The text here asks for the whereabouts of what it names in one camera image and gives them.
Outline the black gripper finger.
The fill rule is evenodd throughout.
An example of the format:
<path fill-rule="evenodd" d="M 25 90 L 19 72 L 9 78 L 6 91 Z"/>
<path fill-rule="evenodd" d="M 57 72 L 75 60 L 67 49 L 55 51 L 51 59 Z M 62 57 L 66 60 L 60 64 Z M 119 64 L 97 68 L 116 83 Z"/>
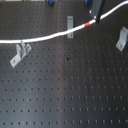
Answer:
<path fill-rule="evenodd" d="M 96 23 L 99 23 L 100 22 L 100 16 L 95 16 L 95 21 L 96 21 Z"/>

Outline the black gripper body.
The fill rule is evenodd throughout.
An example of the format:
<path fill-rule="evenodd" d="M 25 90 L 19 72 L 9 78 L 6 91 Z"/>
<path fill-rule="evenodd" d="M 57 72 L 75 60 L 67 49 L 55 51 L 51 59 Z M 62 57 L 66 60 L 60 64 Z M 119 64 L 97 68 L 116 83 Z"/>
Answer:
<path fill-rule="evenodd" d="M 89 11 L 92 17 L 99 17 L 102 13 L 106 0 L 92 0 L 92 6 Z"/>

